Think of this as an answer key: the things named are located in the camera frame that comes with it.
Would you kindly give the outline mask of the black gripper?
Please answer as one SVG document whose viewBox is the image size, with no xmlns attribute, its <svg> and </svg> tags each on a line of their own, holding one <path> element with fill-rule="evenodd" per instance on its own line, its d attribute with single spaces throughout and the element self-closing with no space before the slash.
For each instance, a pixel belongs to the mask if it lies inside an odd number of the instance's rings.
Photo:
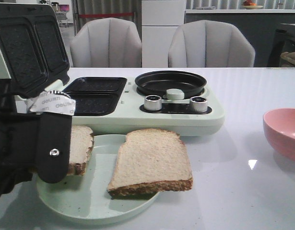
<svg viewBox="0 0 295 230">
<path fill-rule="evenodd" d="M 68 172 L 72 117 L 56 113 L 18 113 L 11 81 L 0 79 L 0 197 L 32 180 L 30 169 L 46 183 Z"/>
</svg>

